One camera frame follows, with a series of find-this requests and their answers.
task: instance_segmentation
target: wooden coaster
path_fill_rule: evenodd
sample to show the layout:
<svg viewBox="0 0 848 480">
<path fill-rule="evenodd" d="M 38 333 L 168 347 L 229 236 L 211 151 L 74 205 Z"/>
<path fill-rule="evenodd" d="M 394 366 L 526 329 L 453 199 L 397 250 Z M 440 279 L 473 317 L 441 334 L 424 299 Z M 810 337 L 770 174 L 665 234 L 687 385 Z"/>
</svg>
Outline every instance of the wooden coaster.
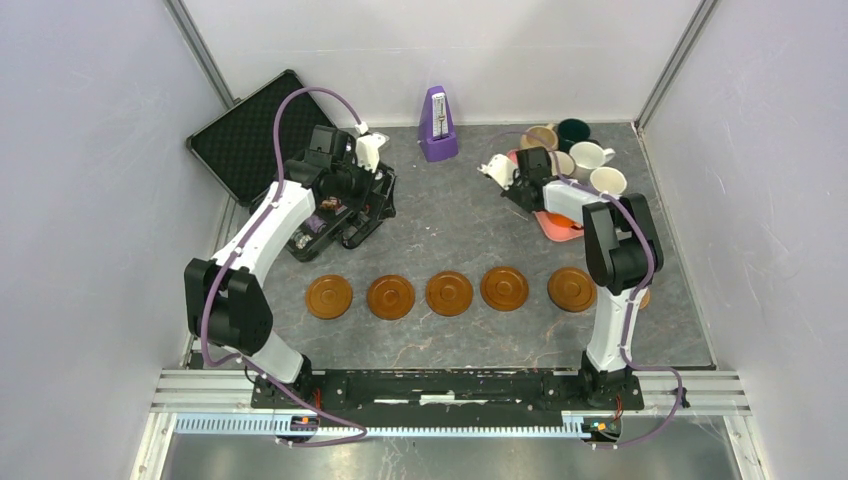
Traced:
<svg viewBox="0 0 848 480">
<path fill-rule="evenodd" d="M 512 267 L 495 267 L 483 275 L 480 282 L 483 300 L 502 312 L 509 312 L 524 305 L 530 288 L 527 279 Z"/>
<path fill-rule="evenodd" d="M 559 308 L 582 312 L 598 297 L 598 289 L 588 273 L 579 268 L 560 268 L 548 280 L 548 296 Z"/>
<path fill-rule="evenodd" d="M 473 296 L 474 287 L 461 273 L 437 273 L 427 283 L 427 305 L 445 317 L 453 317 L 468 310 Z"/>
<path fill-rule="evenodd" d="M 323 320 L 340 317 L 350 308 L 352 300 L 353 289 L 338 275 L 318 277 L 306 289 L 306 308 Z"/>
<path fill-rule="evenodd" d="M 368 308 L 383 320 L 397 320 L 415 305 L 415 288 L 399 275 L 374 280 L 368 289 Z"/>
<path fill-rule="evenodd" d="M 639 302 L 639 310 L 642 310 L 643 308 L 647 307 L 649 303 L 651 303 L 651 290 L 646 288 L 645 296 L 643 296 L 642 301 Z"/>
</svg>

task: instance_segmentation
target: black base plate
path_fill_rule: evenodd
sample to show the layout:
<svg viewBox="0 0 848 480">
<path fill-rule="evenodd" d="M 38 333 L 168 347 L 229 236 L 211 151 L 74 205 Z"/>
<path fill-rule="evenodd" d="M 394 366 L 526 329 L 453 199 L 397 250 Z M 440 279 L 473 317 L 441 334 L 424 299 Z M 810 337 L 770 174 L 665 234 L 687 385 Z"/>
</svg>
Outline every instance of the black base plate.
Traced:
<svg viewBox="0 0 848 480">
<path fill-rule="evenodd" d="M 613 411 L 617 395 L 625 410 L 645 408 L 635 376 L 608 399 L 596 395 L 589 403 L 581 399 L 574 370 L 325 370 L 312 382 L 323 410 L 369 427 L 561 426 L 563 410 Z M 257 387 L 252 408 L 296 408 L 267 382 Z M 479 403 L 428 403 L 428 396 L 449 392 Z"/>
</svg>

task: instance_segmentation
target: beige mug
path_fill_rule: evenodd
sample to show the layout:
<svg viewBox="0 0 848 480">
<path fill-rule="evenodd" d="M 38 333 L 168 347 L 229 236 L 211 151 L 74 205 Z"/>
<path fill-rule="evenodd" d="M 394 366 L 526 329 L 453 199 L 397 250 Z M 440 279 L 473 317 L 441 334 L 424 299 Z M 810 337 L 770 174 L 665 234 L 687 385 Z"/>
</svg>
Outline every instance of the beige mug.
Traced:
<svg viewBox="0 0 848 480">
<path fill-rule="evenodd" d="M 526 133 L 533 135 L 532 137 L 527 135 L 522 135 L 521 140 L 519 140 L 518 145 L 521 150 L 525 150 L 533 147 L 545 147 L 550 150 L 556 150 L 559 146 L 559 138 L 557 137 L 556 131 L 554 131 L 553 123 L 549 123 L 547 125 L 537 125 L 535 127 L 530 127 L 527 129 Z M 545 143 L 541 143 L 535 137 L 538 137 L 544 140 Z"/>
<path fill-rule="evenodd" d="M 589 185 L 599 192 L 621 195 L 627 189 L 627 178 L 617 168 L 600 167 L 589 175 Z"/>
</svg>

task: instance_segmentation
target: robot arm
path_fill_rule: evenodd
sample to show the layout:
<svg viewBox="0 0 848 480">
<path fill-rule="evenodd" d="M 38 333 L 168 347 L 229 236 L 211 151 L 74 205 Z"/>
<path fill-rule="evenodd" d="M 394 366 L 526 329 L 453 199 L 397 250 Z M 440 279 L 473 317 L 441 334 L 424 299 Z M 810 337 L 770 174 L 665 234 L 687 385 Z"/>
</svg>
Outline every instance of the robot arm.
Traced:
<svg viewBox="0 0 848 480">
<path fill-rule="evenodd" d="M 626 303 L 647 273 L 644 249 L 635 236 L 625 236 L 630 225 L 609 202 L 575 188 L 551 176 L 551 160 L 541 147 L 519 150 L 517 164 L 504 155 L 495 155 L 479 170 L 503 188 L 502 196 L 528 212 L 546 210 L 564 215 L 584 227 L 586 264 L 598 290 L 595 326 L 584 352 L 581 372 L 589 383 L 591 395 L 601 384 L 609 385 L 628 376 L 621 355 L 621 337 L 625 326 Z M 647 200 L 641 194 L 629 194 L 620 202 L 636 220 L 654 254 L 655 271 L 662 268 L 663 256 Z M 639 292 L 639 302 L 645 291 Z M 635 310 L 632 314 L 625 350 L 629 354 Z"/>
<path fill-rule="evenodd" d="M 309 360 L 273 331 L 273 314 L 262 285 L 280 252 L 291 243 L 293 234 L 315 214 L 316 205 L 321 202 L 336 198 L 350 206 L 346 207 L 345 215 L 338 215 L 337 221 L 320 238 L 336 238 L 337 227 L 341 230 L 353 226 L 358 228 L 358 241 L 361 241 L 383 218 L 394 215 L 391 204 L 394 174 L 390 168 L 380 164 L 379 157 L 380 148 L 387 142 L 387 136 L 374 133 L 357 138 L 354 147 L 348 134 L 316 127 L 310 148 L 303 158 L 286 162 L 284 185 L 278 182 L 271 184 L 256 213 L 211 260 L 194 259 L 186 267 L 189 330 L 200 335 L 203 309 L 212 280 L 236 253 L 235 261 L 224 274 L 215 294 L 209 317 L 209 342 L 249 357 L 269 375 L 283 383 L 293 384 L 302 394 L 311 393 L 306 380 L 311 374 Z M 281 187 L 282 196 L 275 201 Z M 371 204 L 379 206 L 367 208 Z M 370 210 L 365 220 L 357 216 L 363 209 Z M 239 247 L 248 232 L 252 233 L 247 243 Z"/>
</svg>

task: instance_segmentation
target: black foam case lining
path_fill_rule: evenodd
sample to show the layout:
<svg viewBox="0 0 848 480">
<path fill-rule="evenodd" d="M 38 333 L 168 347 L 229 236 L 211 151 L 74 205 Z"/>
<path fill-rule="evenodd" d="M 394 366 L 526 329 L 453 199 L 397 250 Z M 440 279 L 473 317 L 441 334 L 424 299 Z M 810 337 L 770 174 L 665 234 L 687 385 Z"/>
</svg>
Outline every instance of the black foam case lining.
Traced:
<svg viewBox="0 0 848 480">
<path fill-rule="evenodd" d="M 239 204 L 251 205 L 276 179 L 274 116 L 283 99 L 302 87 L 286 70 L 186 140 Z M 309 94 L 289 103 L 280 119 L 283 160 L 309 145 L 316 125 L 335 126 Z"/>
</svg>

